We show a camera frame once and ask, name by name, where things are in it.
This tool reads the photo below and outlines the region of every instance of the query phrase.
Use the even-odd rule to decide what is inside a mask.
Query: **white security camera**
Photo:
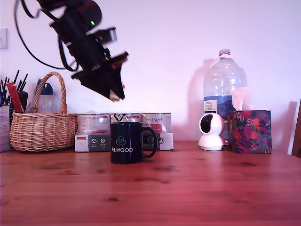
[[[225,140],[220,136],[225,127],[225,122],[219,114],[207,113],[198,122],[198,127],[203,136],[198,145],[208,151],[220,151],[225,145]]]

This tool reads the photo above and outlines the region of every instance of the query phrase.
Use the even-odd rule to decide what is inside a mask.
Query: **bottle cap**
[[[220,56],[222,54],[230,54],[230,49],[222,49],[222,50],[218,51],[218,56]]]
[[[36,92],[41,81],[42,79],[39,79],[37,82]],[[42,88],[41,95],[53,95],[53,89],[50,83],[48,82],[45,83],[44,87]]]

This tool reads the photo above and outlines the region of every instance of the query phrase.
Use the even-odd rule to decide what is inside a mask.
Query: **white box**
[[[173,133],[157,133],[158,147],[157,150],[173,150],[174,134]],[[143,134],[143,150],[151,151],[154,147],[154,138],[152,134]]]
[[[108,152],[110,149],[110,134],[75,135],[76,152]]]

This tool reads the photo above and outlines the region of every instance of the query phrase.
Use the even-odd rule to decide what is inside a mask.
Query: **light switch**
[[[0,29],[0,49],[8,49],[8,29]]]

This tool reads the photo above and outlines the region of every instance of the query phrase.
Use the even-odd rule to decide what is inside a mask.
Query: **wicker basket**
[[[62,112],[37,113],[42,88],[55,75],[61,83]],[[48,73],[37,89],[33,113],[13,113],[10,142],[18,151],[39,152],[62,149],[74,145],[74,135],[78,128],[76,113],[67,113],[66,88],[61,75]]]

